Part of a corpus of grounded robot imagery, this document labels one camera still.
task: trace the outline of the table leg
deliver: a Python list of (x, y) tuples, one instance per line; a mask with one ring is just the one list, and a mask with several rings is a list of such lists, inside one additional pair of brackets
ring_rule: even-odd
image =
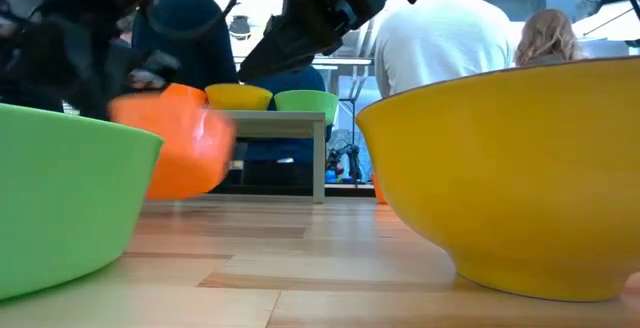
[(313, 123), (313, 203), (324, 203), (325, 124)]

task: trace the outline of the gray table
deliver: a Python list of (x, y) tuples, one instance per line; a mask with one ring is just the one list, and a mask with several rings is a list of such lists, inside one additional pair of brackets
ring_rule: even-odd
[(324, 113), (226, 111), (236, 123), (239, 138), (312, 138), (313, 202), (324, 203)]

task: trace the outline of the dark blue shirt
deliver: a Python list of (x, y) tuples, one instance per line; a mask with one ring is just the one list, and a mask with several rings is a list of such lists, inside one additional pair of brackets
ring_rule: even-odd
[[(285, 72), (254, 79), (247, 84), (270, 90), (273, 95), (291, 90), (325, 91), (322, 75), (309, 66), (298, 72)], [(269, 103), (269, 110), (276, 110), (275, 101)], [(331, 135), (331, 126), (327, 127), (326, 139)], [(313, 140), (311, 139), (255, 139), (252, 140), (245, 155), (245, 161), (277, 161), (293, 158), (295, 162), (313, 162)]]
[[(185, 32), (205, 26), (222, 10), (213, 0), (155, 0), (148, 14), (165, 29)], [(224, 19), (202, 36), (175, 39), (154, 30), (138, 13), (131, 45), (140, 51), (160, 50), (178, 59), (176, 83), (204, 89), (211, 84), (238, 82)]]

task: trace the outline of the blonde hair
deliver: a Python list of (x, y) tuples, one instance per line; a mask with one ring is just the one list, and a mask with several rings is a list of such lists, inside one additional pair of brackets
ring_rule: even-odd
[(569, 18), (559, 10), (545, 9), (529, 18), (524, 25), (516, 51), (516, 64), (523, 66), (532, 59), (552, 54), (561, 56), (565, 61), (585, 58)]

